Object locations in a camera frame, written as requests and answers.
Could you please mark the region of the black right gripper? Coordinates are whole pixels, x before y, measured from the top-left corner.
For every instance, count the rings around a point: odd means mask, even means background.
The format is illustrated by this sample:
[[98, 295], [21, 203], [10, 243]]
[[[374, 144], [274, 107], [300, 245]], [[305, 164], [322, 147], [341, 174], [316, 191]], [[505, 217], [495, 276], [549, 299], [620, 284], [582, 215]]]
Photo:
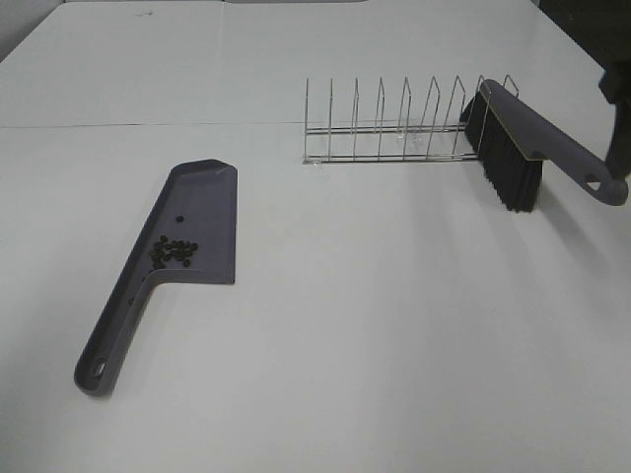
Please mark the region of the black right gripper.
[[612, 62], [605, 69], [598, 87], [608, 103], [617, 103], [605, 165], [612, 178], [625, 179], [630, 174], [630, 62]]

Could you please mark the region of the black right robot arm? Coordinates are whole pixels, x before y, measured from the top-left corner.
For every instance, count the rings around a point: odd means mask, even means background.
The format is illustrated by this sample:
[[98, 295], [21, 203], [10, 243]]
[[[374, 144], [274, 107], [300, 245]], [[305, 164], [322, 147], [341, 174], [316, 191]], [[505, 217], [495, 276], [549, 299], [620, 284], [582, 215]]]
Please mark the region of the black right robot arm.
[[615, 106], [605, 164], [612, 177], [630, 175], [630, 3], [537, 1], [535, 5], [602, 69], [598, 87]]

